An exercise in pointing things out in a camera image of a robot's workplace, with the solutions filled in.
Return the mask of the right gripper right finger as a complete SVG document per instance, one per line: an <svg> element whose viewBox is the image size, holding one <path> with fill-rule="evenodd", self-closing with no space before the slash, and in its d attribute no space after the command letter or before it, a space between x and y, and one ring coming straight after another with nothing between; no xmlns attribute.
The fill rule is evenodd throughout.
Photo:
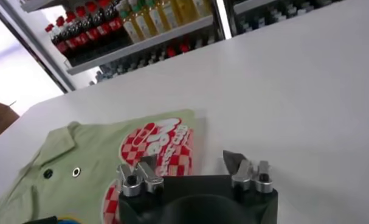
<svg viewBox="0 0 369 224"><path fill-rule="evenodd" d="M228 150L223 151L223 160L231 174L233 188L240 187L243 191L254 188L262 194L270 194L273 191L270 165L267 161L260 161L256 166L243 154Z"/></svg>

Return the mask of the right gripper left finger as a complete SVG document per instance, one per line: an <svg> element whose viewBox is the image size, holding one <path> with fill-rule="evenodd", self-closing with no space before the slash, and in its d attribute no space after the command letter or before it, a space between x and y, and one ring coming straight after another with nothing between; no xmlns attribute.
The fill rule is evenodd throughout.
<svg viewBox="0 0 369 224"><path fill-rule="evenodd" d="M126 197L140 196L143 191L159 195L164 191L164 179L154 172L157 155L143 156L132 169L128 164L117 167L119 192Z"/></svg>

